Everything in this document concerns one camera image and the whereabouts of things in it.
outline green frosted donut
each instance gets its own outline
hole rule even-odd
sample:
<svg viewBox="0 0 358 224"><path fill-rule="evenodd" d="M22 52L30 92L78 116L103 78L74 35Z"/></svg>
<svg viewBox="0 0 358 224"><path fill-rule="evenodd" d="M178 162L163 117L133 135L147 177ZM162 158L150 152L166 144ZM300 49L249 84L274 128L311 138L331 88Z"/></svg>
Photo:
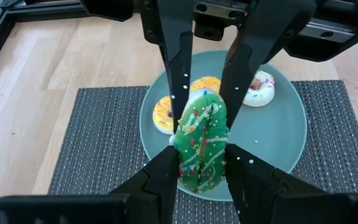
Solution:
<svg viewBox="0 0 358 224"><path fill-rule="evenodd" d="M217 93L193 92L179 120L173 145L179 151L179 181L194 192L207 192L225 179L226 106Z"/></svg>

